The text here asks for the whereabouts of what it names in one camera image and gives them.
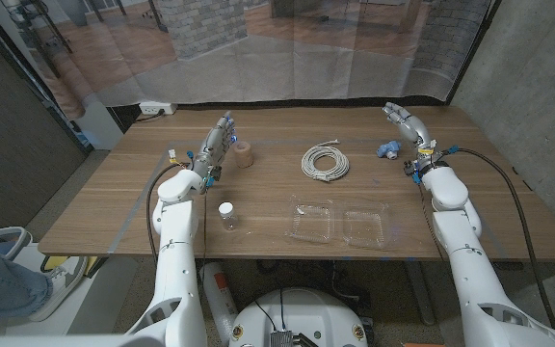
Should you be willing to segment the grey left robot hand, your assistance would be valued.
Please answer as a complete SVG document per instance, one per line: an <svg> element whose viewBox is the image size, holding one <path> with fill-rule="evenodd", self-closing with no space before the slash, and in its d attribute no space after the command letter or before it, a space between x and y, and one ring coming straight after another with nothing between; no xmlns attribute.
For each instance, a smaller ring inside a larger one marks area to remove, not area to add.
<svg viewBox="0 0 555 347"><path fill-rule="evenodd" d="M201 184L198 191L201 194L206 192L206 184L210 177L219 180L225 156L230 146L237 141L235 132L235 121L231 112L227 111L201 143L192 165L192 171L200 176Z"/></svg>

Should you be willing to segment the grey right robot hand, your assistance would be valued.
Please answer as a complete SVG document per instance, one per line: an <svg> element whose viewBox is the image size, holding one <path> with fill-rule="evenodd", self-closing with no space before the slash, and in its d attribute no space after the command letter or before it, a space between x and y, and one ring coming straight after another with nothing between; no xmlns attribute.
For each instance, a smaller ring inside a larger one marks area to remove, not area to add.
<svg viewBox="0 0 555 347"><path fill-rule="evenodd" d="M415 146L417 163L421 167L432 164L436 140L429 134L423 121L406 108L392 102L387 102L383 111L387 119L398 127L402 137Z"/></svg>

